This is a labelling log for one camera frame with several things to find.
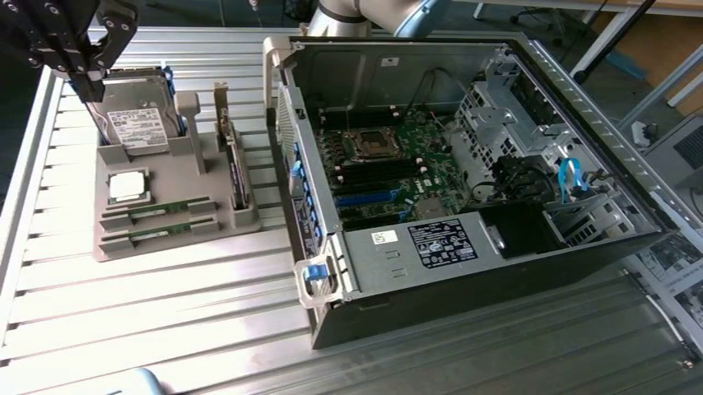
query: warning label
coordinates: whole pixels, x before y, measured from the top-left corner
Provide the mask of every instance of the warning label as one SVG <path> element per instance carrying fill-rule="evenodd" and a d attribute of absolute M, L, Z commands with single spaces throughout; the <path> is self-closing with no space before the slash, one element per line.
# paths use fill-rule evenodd
<path fill-rule="evenodd" d="M 479 258 L 459 219 L 410 226 L 410 236 L 430 269 Z"/>
<path fill-rule="evenodd" d="M 166 130 L 159 109 L 112 111 L 108 117 L 126 148 L 166 144 Z"/>

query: blue tab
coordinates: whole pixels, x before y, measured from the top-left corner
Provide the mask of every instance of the blue tab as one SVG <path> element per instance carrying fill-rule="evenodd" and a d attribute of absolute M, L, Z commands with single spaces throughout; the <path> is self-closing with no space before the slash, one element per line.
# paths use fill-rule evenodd
<path fill-rule="evenodd" d="M 305 281 L 325 280 L 327 276 L 329 274 L 326 265 L 310 265 L 303 268 Z"/>
<path fill-rule="evenodd" d="M 569 201 L 567 194 L 567 170 L 570 168 L 570 163 L 574 166 L 574 186 L 582 187 L 582 190 L 589 190 L 589 186 L 582 180 L 582 164 L 577 158 L 565 158 L 562 164 L 559 165 L 559 173 L 557 175 L 557 180 L 559 181 L 559 189 L 562 190 L 562 203 Z"/>
<path fill-rule="evenodd" d="M 302 170 L 302 166 L 303 166 L 303 162 L 297 160 L 297 162 L 294 163 L 294 167 L 290 170 L 290 175 L 293 175 L 293 176 L 299 175 L 301 174 L 301 170 Z"/>

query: desk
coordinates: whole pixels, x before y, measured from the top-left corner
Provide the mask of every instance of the desk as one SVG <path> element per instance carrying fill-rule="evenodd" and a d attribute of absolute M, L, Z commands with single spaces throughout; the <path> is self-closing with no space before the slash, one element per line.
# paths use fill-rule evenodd
<path fill-rule="evenodd" d="M 458 2 L 473 2 L 470 0 L 455 0 Z M 502 4 L 505 6 L 527 6 L 527 7 L 549 7 L 562 8 L 570 10 L 590 11 L 585 17 L 585 21 L 589 21 L 595 14 L 595 11 L 601 8 L 602 0 L 487 0 L 479 2 L 477 5 L 477 11 L 474 12 L 474 18 L 482 19 L 483 12 L 486 11 L 487 4 Z M 642 1 L 639 0 L 609 0 L 603 7 L 605 12 L 618 12 L 613 21 L 607 25 L 606 29 L 601 33 L 599 38 L 591 44 L 591 48 L 583 54 L 582 60 L 574 66 L 571 70 L 571 76 L 583 70 L 589 64 L 594 61 L 595 55 L 601 52 L 611 38 L 618 34 L 627 21 L 633 17 L 638 10 Z M 703 17 L 703 2 L 701 0 L 658 0 L 654 6 L 647 11 L 650 14 L 671 15 L 671 16 L 697 16 Z"/>

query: blue release latch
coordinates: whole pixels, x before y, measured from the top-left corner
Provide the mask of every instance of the blue release latch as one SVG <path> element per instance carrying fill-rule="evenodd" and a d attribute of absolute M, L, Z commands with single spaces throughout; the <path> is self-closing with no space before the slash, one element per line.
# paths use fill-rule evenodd
<path fill-rule="evenodd" d="M 306 281 L 325 280 L 327 276 L 326 265 L 310 265 L 303 268 L 303 280 Z"/>
<path fill-rule="evenodd" d="M 294 167 L 290 170 L 290 175 L 293 175 L 294 177 L 301 175 L 302 166 L 303 162 L 297 160 L 297 162 L 294 163 Z"/>

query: black pcie slot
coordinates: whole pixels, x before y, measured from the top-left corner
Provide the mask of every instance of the black pcie slot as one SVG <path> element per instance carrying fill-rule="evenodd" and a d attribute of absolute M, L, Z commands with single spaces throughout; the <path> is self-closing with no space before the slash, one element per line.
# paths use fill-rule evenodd
<path fill-rule="evenodd" d="M 378 162 L 359 163 L 355 165 L 342 165 L 342 172 L 359 173 L 370 171 L 387 171 L 393 169 L 414 169 L 415 170 L 415 159 L 390 159 L 381 160 Z"/>
<path fill-rule="evenodd" d="M 345 210 L 339 211 L 341 220 L 347 220 L 355 216 L 362 216 L 362 211 L 357 208 L 346 208 Z"/>
<path fill-rule="evenodd" d="M 387 183 L 367 183 L 367 184 L 354 184 L 354 185 L 346 184 L 333 189 L 333 195 L 334 196 L 354 195 L 358 193 L 373 193 L 373 192 L 390 191 L 391 189 L 398 188 L 398 185 L 395 186 L 391 186 L 391 185 L 389 185 Z"/>
<path fill-rule="evenodd" d="M 395 225 L 399 222 L 398 214 L 387 216 L 373 216 L 371 218 L 358 218 L 342 222 L 345 230 L 358 230 L 377 228 L 378 226 Z"/>
<path fill-rule="evenodd" d="M 342 184 L 373 183 L 415 177 L 418 165 L 414 159 L 385 160 L 378 163 L 345 165 L 335 174 L 343 177 Z"/>
<path fill-rule="evenodd" d="M 415 177 L 418 172 L 415 170 L 385 171 L 375 174 L 345 174 L 345 184 L 363 184 L 375 181 L 391 181 L 395 179 L 409 179 Z"/>
<path fill-rule="evenodd" d="M 349 128 L 378 128 L 382 126 L 394 126 L 399 119 L 394 117 L 393 112 L 374 111 L 369 113 L 347 113 L 346 111 L 331 111 L 325 113 L 326 122 L 322 126 L 327 130 Z"/>

